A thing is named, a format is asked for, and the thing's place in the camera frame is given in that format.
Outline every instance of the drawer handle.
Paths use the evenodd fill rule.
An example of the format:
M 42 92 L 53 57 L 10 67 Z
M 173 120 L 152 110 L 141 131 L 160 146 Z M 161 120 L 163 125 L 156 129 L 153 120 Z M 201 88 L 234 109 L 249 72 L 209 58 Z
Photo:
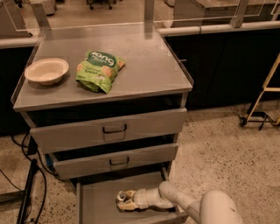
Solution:
M 128 128 L 128 126 L 125 123 L 124 127 L 122 129 L 105 130 L 105 127 L 103 127 L 102 130 L 103 130 L 104 134 L 114 134 L 114 133 L 118 133 L 118 132 L 124 132 L 127 128 Z
M 112 163 L 112 160 L 110 159 L 110 165 L 126 165 L 130 162 L 130 157 L 126 157 L 126 161 L 120 162 L 120 163 Z

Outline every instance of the black wheel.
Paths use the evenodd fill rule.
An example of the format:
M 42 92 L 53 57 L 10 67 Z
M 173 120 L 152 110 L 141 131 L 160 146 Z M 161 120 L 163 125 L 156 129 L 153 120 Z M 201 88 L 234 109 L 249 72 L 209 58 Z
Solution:
M 245 126 L 247 124 L 247 118 L 242 116 L 240 117 L 240 125 Z

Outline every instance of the bottom drawer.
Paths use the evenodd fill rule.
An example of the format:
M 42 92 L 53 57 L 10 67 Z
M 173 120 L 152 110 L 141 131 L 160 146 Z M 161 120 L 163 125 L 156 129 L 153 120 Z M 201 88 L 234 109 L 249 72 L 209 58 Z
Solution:
M 137 190 L 140 188 L 155 188 L 167 180 L 165 168 L 160 165 L 152 168 L 128 169 L 104 175 L 94 176 L 101 182 L 77 184 L 77 223 L 184 223 L 186 213 L 179 212 L 178 208 L 135 210 L 122 212 L 117 209 L 116 195 L 120 191 Z

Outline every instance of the speckled floor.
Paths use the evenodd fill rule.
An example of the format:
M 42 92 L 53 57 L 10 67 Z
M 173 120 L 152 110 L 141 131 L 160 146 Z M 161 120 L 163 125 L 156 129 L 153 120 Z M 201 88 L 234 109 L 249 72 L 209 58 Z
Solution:
M 220 189 L 236 203 L 244 224 L 278 224 L 280 220 L 279 127 L 266 123 L 239 125 L 238 115 L 248 105 L 189 111 L 179 135 L 179 150 L 171 168 L 171 182 L 199 200 L 208 190 Z M 260 104 L 272 118 L 280 114 L 280 101 Z M 24 135 L 16 136 L 21 141 Z M 29 161 L 9 136 L 0 137 L 1 170 L 21 189 Z M 39 223 L 75 223 L 75 191 L 69 182 L 46 174 L 47 196 Z M 0 193 L 14 192 L 0 175 Z M 31 213 L 35 219 L 44 192 L 40 172 L 32 190 Z M 20 202 L 0 205 L 0 223 L 16 223 Z

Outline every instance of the office chair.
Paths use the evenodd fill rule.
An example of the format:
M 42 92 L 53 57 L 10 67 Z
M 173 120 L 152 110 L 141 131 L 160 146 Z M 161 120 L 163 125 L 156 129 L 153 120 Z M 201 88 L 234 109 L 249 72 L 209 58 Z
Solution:
M 108 5 L 108 8 L 110 10 L 113 9 L 112 5 L 110 4 L 109 0 L 87 0 L 87 3 L 89 4 L 89 9 L 92 11 L 94 9 L 94 6 L 93 4 L 95 3 L 100 3 L 100 4 L 107 4 Z

